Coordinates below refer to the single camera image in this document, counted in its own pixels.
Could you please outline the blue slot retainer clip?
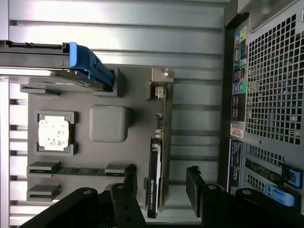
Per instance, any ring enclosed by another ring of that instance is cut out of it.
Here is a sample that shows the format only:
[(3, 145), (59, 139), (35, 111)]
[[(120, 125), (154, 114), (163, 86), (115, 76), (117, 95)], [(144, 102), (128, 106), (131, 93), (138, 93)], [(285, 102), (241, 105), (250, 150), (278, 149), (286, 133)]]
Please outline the blue slot retainer clip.
[(296, 173), (290, 169), (289, 166), (282, 164), (282, 178), (285, 183), (298, 188), (298, 181), (297, 181), (297, 175)]
[(293, 207), (297, 210), (301, 207), (301, 195), (285, 186), (268, 184), (265, 186), (264, 194), (285, 206)]

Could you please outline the silver CPU chip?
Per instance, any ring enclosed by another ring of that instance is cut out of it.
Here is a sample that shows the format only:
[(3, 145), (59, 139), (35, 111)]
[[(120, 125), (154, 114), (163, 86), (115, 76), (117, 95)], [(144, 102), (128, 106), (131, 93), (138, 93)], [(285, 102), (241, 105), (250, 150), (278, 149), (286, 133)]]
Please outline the silver CPU chip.
[(45, 116), (38, 123), (38, 143), (50, 150), (63, 150), (69, 145), (69, 122), (64, 116)]

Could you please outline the grey plastic parts rack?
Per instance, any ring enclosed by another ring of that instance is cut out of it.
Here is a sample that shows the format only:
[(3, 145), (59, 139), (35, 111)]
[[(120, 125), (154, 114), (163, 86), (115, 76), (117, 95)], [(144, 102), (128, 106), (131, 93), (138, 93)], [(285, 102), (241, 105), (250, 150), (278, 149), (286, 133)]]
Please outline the grey plastic parts rack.
[[(155, 115), (161, 109), (160, 100), (148, 100), (147, 90), (152, 69), (124, 67), (120, 72), (123, 96), (65, 92), (44, 98), (29, 96), (28, 106), (28, 193), (29, 201), (60, 200), (81, 187), (104, 191), (122, 177), (38, 175), (29, 170), (59, 168), (105, 169), (122, 173), (129, 164), (137, 167), (137, 200), (146, 206), (149, 176), (150, 141), (156, 129)], [(45, 116), (75, 113), (71, 129), (76, 153), (38, 150), (38, 120)]]

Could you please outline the green RAM stick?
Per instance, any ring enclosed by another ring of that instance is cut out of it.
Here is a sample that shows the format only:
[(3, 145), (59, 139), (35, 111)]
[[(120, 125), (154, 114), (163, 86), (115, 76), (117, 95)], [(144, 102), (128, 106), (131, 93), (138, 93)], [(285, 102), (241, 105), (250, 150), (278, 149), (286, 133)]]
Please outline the green RAM stick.
[(125, 173), (105, 172), (105, 169), (91, 169), (91, 168), (59, 168), (55, 170), (29, 170), (29, 174), (38, 175), (76, 175), (76, 176), (111, 176), (124, 177)]

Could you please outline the open PC case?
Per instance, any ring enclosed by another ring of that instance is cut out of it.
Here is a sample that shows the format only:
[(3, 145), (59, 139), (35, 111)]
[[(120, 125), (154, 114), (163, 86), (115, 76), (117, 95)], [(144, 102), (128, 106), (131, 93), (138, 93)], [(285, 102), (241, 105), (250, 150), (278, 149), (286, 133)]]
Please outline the open PC case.
[(224, 22), (218, 182), (230, 194), (285, 186), (304, 215), (304, 0), (230, 0)]

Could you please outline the hard disk with blue caddy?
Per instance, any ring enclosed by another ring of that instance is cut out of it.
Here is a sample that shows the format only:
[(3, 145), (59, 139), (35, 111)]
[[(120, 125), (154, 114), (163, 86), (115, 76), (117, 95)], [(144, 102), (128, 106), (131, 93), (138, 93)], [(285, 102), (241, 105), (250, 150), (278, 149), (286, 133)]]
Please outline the hard disk with blue caddy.
[(87, 47), (0, 40), (0, 77), (27, 92), (111, 92), (114, 73)]

